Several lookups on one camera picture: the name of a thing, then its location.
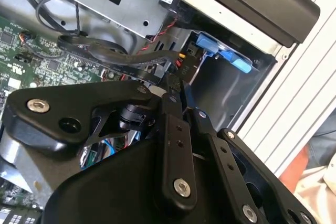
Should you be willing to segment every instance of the person's arm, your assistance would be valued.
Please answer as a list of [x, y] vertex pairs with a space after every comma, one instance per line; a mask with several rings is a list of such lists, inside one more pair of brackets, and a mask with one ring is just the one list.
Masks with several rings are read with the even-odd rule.
[[300, 180], [303, 171], [308, 164], [308, 146], [306, 145], [301, 152], [294, 158], [292, 163], [287, 167], [283, 174], [280, 176], [280, 181], [294, 193], [295, 188]]

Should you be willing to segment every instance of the motherboard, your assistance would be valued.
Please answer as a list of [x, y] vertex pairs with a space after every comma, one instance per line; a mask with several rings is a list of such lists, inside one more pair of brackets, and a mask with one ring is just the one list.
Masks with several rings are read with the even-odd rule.
[[[33, 39], [23, 46], [20, 34]], [[17, 89], [119, 80], [121, 75], [62, 51], [51, 40], [0, 17], [0, 116]]]

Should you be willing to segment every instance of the green circuit board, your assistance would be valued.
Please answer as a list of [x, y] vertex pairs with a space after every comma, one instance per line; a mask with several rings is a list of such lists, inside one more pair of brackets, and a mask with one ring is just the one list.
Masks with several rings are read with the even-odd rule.
[[22, 31], [26, 29], [0, 17], [0, 116], [6, 98], [17, 89], [99, 82], [102, 74], [104, 80], [120, 79], [120, 74], [84, 62], [38, 34], [28, 43], [34, 52], [49, 58], [36, 57], [22, 46], [19, 38]]
[[1, 179], [0, 184], [0, 201], [9, 206], [22, 208], [39, 209], [34, 195], [23, 190], [22, 188]]

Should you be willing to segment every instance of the capacitor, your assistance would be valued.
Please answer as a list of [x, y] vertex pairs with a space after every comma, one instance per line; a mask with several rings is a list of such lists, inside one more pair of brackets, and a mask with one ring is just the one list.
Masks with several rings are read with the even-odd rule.
[[106, 76], [106, 73], [107, 73], [107, 69], [106, 68], [103, 68], [99, 74], [99, 77], [101, 79], [103, 79], [105, 76]]
[[30, 87], [30, 88], [37, 88], [37, 86], [38, 86], [38, 84], [37, 84], [36, 82], [31, 82], [31, 83], [29, 84], [29, 87]]
[[84, 70], [84, 68], [86, 67], [86, 65], [81, 64], [78, 61], [76, 61], [73, 65], [79, 72], [82, 72]]
[[107, 75], [109, 79], [113, 79], [114, 78], [114, 73], [113, 72], [109, 72], [109, 74]]

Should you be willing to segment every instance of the hex bolt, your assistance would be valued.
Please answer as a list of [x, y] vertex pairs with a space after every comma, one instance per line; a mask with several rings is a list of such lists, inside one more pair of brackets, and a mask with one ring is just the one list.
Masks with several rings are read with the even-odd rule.
[[50, 105], [41, 99], [32, 99], [27, 102], [27, 107], [36, 113], [46, 113], [50, 110]]
[[200, 117], [206, 118], [206, 114], [203, 111], [199, 111], [198, 114], [200, 115]]
[[150, 120], [150, 121], [148, 121], [148, 126], [153, 126], [154, 125], [154, 123], [155, 123], [155, 120], [153, 119], [153, 120]]
[[257, 223], [258, 217], [249, 205], [243, 205], [243, 213], [250, 222]]
[[187, 198], [191, 194], [189, 184], [184, 179], [181, 178], [178, 178], [174, 181], [174, 189], [183, 198]]
[[177, 102], [177, 99], [173, 96], [170, 96], [169, 99], [172, 101], [172, 102]]
[[311, 220], [309, 219], [309, 217], [304, 212], [301, 212], [301, 216], [305, 220], [306, 223], [312, 224]]
[[228, 131], [228, 132], [226, 133], [226, 135], [227, 135], [228, 137], [230, 137], [231, 139], [235, 139], [235, 136], [234, 136], [234, 134], [233, 134], [231, 131]]
[[147, 93], [146, 89], [143, 88], [143, 87], [138, 87], [138, 91], [141, 92], [141, 93], [143, 93], [143, 94]]

